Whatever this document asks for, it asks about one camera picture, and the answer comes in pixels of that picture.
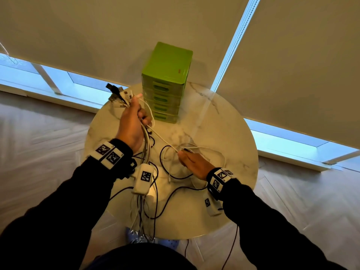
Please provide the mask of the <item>person's dark torso clothing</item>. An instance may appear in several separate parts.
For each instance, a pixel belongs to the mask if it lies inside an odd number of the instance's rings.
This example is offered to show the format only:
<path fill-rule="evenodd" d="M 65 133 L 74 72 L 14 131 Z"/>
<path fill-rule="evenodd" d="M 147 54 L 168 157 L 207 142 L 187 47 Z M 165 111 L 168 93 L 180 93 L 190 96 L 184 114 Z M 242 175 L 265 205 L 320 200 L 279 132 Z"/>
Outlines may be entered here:
<path fill-rule="evenodd" d="M 197 270 L 183 255 L 155 243 L 128 244 L 111 250 L 83 270 Z"/>

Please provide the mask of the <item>person's left hand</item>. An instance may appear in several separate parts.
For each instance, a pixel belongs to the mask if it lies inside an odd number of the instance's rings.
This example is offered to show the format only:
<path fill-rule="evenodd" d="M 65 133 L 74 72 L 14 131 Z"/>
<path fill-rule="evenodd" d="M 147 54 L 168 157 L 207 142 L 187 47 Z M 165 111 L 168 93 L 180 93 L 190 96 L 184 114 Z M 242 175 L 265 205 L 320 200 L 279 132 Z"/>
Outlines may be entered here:
<path fill-rule="evenodd" d="M 130 106 L 125 108 L 121 115 L 119 128 L 115 136 L 116 139 L 128 145 L 133 153 L 138 152 L 144 140 L 142 131 L 142 126 L 144 125 L 140 121 L 140 109 L 143 107 L 139 102 L 142 97 L 142 94 L 132 97 Z"/>

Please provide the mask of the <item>green plastic drawer unit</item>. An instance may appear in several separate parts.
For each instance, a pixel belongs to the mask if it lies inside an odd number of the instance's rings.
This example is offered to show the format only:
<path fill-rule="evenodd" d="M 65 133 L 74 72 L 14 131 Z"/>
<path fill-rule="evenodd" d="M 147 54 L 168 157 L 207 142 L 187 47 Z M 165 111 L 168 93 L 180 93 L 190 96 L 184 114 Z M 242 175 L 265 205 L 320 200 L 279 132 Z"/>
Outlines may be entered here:
<path fill-rule="evenodd" d="M 155 120 L 177 123 L 193 51 L 158 42 L 142 70 L 142 94 Z"/>

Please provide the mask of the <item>person's right forearm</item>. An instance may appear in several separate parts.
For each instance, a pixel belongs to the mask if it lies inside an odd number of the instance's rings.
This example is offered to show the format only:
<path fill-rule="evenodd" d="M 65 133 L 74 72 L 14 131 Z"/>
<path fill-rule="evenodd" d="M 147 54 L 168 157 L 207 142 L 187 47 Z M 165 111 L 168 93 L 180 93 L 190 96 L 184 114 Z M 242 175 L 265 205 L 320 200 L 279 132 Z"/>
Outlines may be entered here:
<path fill-rule="evenodd" d="M 227 218 L 239 227 L 240 246 L 257 270 L 347 270 L 236 178 L 208 175 L 208 189 L 223 202 Z"/>

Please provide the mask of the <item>person's left forearm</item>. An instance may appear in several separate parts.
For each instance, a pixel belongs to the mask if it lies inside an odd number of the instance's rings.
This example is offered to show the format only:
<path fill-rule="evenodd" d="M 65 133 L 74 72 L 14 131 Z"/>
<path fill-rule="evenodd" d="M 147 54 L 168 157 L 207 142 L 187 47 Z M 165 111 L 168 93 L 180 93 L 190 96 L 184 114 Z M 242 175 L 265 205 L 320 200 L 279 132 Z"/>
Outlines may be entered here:
<path fill-rule="evenodd" d="M 124 153 L 112 169 L 88 157 L 70 179 L 3 230 L 0 270 L 79 270 L 114 182 L 136 166 L 128 145 L 110 143 Z"/>

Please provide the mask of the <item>white marker wristband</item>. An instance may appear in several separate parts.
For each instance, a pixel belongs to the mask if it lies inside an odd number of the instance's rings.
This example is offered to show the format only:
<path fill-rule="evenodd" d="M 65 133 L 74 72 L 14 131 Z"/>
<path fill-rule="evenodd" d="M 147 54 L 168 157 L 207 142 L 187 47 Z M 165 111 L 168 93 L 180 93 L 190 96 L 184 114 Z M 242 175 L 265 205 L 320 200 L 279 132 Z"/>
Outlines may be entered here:
<path fill-rule="evenodd" d="M 124 156 L 115 145 L 106 141 L 99 145 L 94 151 L 92 151 L 87 157 L 92 157 L 100 162 L 104 167 L 111 170 Z"/>
<path fill-rule="evenodd" d="M 221 193 L 225 183 L 235 178 L 235 175 L 230 170 L 216 167 L 206 177 L 207 188 L 213 196 L 216 196 Z"/>

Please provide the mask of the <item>person's right hand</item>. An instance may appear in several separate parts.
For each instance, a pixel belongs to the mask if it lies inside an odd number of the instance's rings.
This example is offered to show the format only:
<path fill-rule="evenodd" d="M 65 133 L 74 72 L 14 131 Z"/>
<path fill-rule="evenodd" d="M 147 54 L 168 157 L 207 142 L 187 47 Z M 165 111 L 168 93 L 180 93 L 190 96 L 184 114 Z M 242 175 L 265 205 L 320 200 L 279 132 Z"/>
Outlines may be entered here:
<path fill-rule="evenodd" d="M 197 153 L 196 168 L 187 168 L 195 177 L 200 180 L 206 181 L 208 173 L 214 169 L 215 166 L 205 160 L 200 154 Z"/>

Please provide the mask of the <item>beige roller blind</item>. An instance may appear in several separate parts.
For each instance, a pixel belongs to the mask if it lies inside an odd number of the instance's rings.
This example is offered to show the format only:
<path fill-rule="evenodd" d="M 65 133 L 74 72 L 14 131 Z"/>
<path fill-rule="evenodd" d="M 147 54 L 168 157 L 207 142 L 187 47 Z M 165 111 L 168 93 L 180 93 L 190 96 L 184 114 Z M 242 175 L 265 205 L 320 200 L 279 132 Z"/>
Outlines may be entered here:
<path fill-rule="evenodd" d="M 360 149 L 360 0 L 260 0 L 217 93 L 245 118 Z"/>
<path fill-rule="evenodd" d="M 0 0 L 10 56 L 133 85 L 157 42 L 192 50 L 187 80 L 211 87 L 249 0 Z"/>

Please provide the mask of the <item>person's patterned shoe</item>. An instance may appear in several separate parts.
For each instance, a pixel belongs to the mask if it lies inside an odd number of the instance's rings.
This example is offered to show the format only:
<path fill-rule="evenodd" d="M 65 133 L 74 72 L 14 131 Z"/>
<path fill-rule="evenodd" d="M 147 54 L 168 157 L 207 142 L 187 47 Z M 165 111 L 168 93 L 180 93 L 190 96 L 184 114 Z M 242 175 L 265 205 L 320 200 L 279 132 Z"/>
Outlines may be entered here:
<path fill-rule="evenodd" d="M 168 239 L 160 239 L 160 238 L 152 239 L 152 237 L 146 236 L 141 233 L 139 234 L 137 231 L 131 230 L 129 227 L 126 227 L 125 233 L 128 244 L 154 243 L 168 247 L 175 251 L 177 250 L 179 245 L 179 240 L 168 240 Z"/>

